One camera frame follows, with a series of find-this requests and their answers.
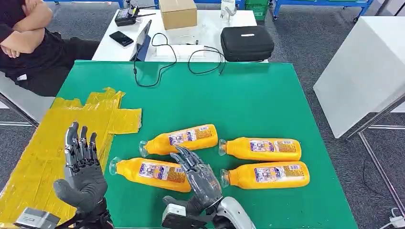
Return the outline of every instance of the green table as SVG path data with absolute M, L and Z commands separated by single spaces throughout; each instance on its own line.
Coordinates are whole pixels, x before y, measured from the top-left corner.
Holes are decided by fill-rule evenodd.
M 156 79 L 167 63 L 139 62 L 143 83 Z M 197 70 L 216 63 L 192 63 Z M 58 96 L 85 102 L 90 92 L 112 87 L 126 93 L 121 108 L 142 108 L 137 134 L 114 137 L 109 161 L 139 157 L 138 144 L 161 133 L 214 124 L 223 139 L 237 137 L 294 138 L 302 147 L 301 160 L 311 176 L 305 187 L 268 190 L 223 189 L 236 198 L 258 229 L 357 228 L 353 215 L 323 144 L 294 68 L 286 63 L 227 63 L 223 74 L 193 75 L 187 63 L 166 70 L 156 88 L 135 84 L 130 62 L 76 62 Z M 216 175 L 254 161 L 217 154 L 217 147 L 196 150 Z M 169 156 L 149 158 L 172 161 Z M 105 174 L 107 202 L 116 227 L 159 228 L 165 209 L 162 198 L 183 194 L 132 183 L 120 175 Z

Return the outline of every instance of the black phone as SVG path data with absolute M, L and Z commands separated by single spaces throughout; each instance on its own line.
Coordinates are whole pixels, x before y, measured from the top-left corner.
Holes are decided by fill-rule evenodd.
M 129 38 L 127 35 L 121 33 L 120 31 L 111 34 L 110 37 L 124 47 L 134 42 L 133 39 Z

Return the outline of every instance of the bottle cap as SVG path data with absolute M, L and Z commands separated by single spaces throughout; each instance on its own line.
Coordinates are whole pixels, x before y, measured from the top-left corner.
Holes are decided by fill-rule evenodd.
M 226 154 L 226 141 L 223 139 L 219 139 L 218 154 L 219 156 L 223 156 Z
M 119 157 L 115 157 L 111 160 L 110 166 L 108 167 L 111 175 L 117 174 L 117 163 L 120 161 L 122 161 L 122 159 Z
M 229 171 L 226 169 L 221 169 L 220 171 L 220 183 L 221 187 L 228 187 L 229 186 Z
M 149 155 L 149 152 L 147 151 L 147 149 L 145 148 L 147 142 L 146 141 L 141 141 L 139 143 L 139 152 L 142 155 L 142 157 L 146 157 L 147 155 Z

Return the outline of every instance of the yellow mat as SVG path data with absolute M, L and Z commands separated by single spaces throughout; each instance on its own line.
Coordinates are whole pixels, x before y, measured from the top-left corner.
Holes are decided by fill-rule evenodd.
M 64 135 L 73 121 L 88 127 L 88 139 L 92 132 L 97 133 L 97 154 L 103 169 L 113 134 L 138 132 L 141 109 L 119 109 L 125 93 L 104 90 L 91 93 L 84 106 L 78 99 L 55 99 L 0 194 L 0 227 L 14 227 L 12 223 L 25 207 L 51 212 L 61 222 L 74 215 L 75 208 L 59 200 L 53 191 L 53 182 L 64 177 Z

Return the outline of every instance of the cardboard box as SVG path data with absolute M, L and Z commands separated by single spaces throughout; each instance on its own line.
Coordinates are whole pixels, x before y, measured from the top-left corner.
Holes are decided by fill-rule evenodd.
M 197 7 L 193 0 L 159 0 L 166 30 L 197 25 Z

